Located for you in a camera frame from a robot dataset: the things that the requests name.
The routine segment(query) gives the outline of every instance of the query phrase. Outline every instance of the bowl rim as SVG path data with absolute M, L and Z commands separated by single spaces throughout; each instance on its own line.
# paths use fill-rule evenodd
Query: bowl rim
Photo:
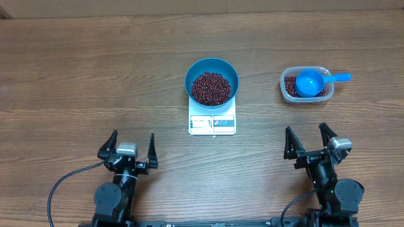
M 219 61 L 222 61 L 222 62 L 228 64 L 228 65 L 234 70 L 234 72 L 235 72 L 235 76 L 237 77 L 237 89 L 235 90 L 234 95 L 231 96 L 231 97 L 229 97 L 229 99 L 228 99 L 225 103 L 223 103 L 223 104 L 215 105 L 215 106 L 203 105 L 203 104 L 201 104 L 201 103 L 198 103 L 198 102 L 194 99 L 194 97 L 192 96 L 192 94 L 190 94 L 190 93 L 188 92 L 188 90 L 187 90 L 187 87 L 186 87 L 186 79 L 187 79 L 187 75 L 188 75 L 188 73 L 189 73 L 189 70 L 191 70 L 192 67 L 194 67 L 197 63 L 199 63 L 199 62 L 201 62 L 201 61 L 205 61 L 205 60 L 219 60 Z M 227 61 L 225 61 L 225 60 L 223 60 L 223 59 L 220 59 L 220 58 L 218 58 L 218 57 L 207 57 L 207 58 L 200 59 L 200 60 L 196 61 L 194 64 L 192 64 L 191 67 L 189 67 L 189 69 L 187 70 L 187 73 L 185 74 L 185 78 L 184 78 L 184 87 L 185 87 L 185 91 L 186 91 L 186 93 L 188 94 L 188 96 L 189 96 L 194 102 L 196 102 L 198 105 L 200 105 L 200 106 L 202 106 L 202 107 L 205 107 L 205 108 L 220 108 L 220 107 L 223 107 L 223 106 L 226 105 L 229 101 L 231 101 L 231 99 L 233 99 L 233 98 L 235 97 L 235 95 L 236 95 L 237 92 L 239 91 L 239 86 L 240 86 L 240 78 L 239 78 L 239 74 L 237 73 L 237 71 L 235 70 L 235 68 L 234 68 L 230 63 L 228 63 Z

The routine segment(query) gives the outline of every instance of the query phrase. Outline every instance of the blue bowl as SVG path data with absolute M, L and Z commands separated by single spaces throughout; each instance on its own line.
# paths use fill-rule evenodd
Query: blue bowl
M 210 73 L 219 73 L 221 74 L 224 78 L 227 79 L 227 81 L 230 84 L 230 97 L 227 102 L 217 105 L 217 106 L 207 106 L 198 103 L 195 98 L 192 96 L 192 84 L 194 83 L 194 80 L 199 76 L 202 75 L 204 72 L 210 72 Z M 237 75 L 237 72 L 233 68 L 232 65 L 230 65 L 228 62 L 218 59 L 218 58 L 206 58 L 199 60 L 195 62 L 189 69 L 187 74 L 185 75 L 185 90 L 187 91 L 187 94 L 189 97 L 191 97 L 198 105 L 204 108 L 220 108 L 224 105 L 226 105 L 232 98 L 234 98 L 235 94 L 237 93 L 237 90 L 239 89 L 239 76 Z

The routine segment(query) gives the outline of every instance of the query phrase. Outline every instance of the digital kitchen scale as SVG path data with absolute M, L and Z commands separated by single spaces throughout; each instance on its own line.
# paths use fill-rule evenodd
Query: digital kitchen scale
M 206 106 L 196 102 L 192 95 L 194 80 L 205 72 L 222 75 L 230 85 L 229 100 L 221 105 Z M 239 89 L 237 72 L 228 62 L 217 58 L 206 58 L 193 64 L 185 76 L 185 90 L 189 96 L 188 132 L 190 135 L 234 135 L 235 94 Z
M 189 98 L 188 132 L 190 135 L 234 135 L 235 97 L 220 108 L 208 109 Z

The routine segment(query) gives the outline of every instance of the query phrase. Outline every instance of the blue measuring scoop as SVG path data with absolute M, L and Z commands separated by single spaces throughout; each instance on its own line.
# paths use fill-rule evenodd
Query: blue measuring scoop
M 351 77 L 349 73 L 323 76 L 319 71 L 306 69 L 297 75 L 296 93 L 303 98 L 315 97 L 324 89 L 326 83 L 350 81 Z

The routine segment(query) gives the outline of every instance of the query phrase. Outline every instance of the wood grain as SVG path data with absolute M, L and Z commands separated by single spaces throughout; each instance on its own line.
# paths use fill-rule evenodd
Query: wood grain
M 404 0 L 0 0 L 9 17 L 186 15 L 401 9 Z
M 361 226 L 404 221 L 404 11 L 253 13 L 0 21 L 0 226 L 48 226 L 47 196 L 68 172 L 98 162 L 114 129 L 160 166 L 140 177 L 134 215 L 166 221 L 269 219 L 311 190 L 283 160 L 290 125 L 306 149 L 318 124 L 350 136 L 336 167 L 366 189 Z M 237 134 L 187 133 L 184 75 L 219 57 L 240 76 Z M 292 66 L 350 72 L 326 103 L 288 105 L 279 77 Z M 63 182 L 56 226 L 91 220 L 105 168 Z M 315 198 L 292 207 L 297 215 Z
M 0 20 L 10 19 L 10 18 L 11 18 L 10 15 L 6 12 L 6 10 L 4 10 L 4 8 L 0 4 Z

